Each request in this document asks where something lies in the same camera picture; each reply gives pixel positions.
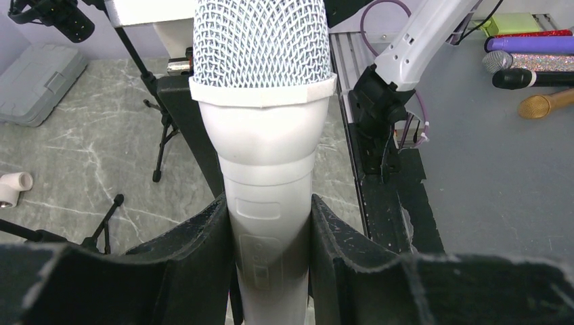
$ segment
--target silver mesh grille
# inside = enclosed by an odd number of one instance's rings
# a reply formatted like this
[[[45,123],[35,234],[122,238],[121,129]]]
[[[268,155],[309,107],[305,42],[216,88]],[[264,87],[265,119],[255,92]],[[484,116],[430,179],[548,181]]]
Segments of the silver mesh grille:
[[[492,51],[484,57],[483,64],[490,73],[506,70],[512,66],[512,55],[505,51]]]
[[[198,0],[194,81],[215,87],[307,85],[331,74],[323,0]]]

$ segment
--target gray table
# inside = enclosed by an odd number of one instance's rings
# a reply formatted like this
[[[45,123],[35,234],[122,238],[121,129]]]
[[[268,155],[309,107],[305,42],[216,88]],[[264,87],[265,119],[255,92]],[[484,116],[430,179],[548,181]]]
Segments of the gray table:
[[[522,100],[559,89],[496,89],[484,55],[480,40],[445,45],[417,87],[430,111],[424,184],[445,250],[574,265],[574,110],[521,118]]]

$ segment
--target purple microphone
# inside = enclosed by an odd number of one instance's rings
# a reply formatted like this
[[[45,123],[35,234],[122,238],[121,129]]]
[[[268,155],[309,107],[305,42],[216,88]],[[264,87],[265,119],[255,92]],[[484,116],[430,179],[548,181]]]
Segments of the purple microphone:
[[[574,53],[574,37],[502,37],[489,39],[486,43],[487,52],[502,50],[508,53]]]

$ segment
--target gray plastic case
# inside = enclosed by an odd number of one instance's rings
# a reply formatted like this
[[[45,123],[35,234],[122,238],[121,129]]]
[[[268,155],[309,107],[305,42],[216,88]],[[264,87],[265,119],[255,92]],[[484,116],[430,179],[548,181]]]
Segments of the gray plastic case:
[[[32,44],[0,76],[0,121],[39,126],[87,63],[77,49]]]

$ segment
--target gray marble floor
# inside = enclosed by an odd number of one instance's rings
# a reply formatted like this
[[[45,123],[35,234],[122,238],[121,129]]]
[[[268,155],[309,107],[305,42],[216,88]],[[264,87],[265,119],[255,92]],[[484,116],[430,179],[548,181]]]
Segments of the gray marble floor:
[[[147,60],[159,77],[167,60]],[[125,203],[110,222],[112,252],[148,241],[193,217],[213,200],[181,135],[167,146],[160,183],[152,182],[162,125],[129,60],[90,62],[74,87],[37,128],[0,125],[0,174],[35,179],[19,205],[0,218],[80,243],[118,193]],[[317,151],[313,189],[362,232],[343,122],[335,97]],[[0,232],[0,242],[21,239]]]

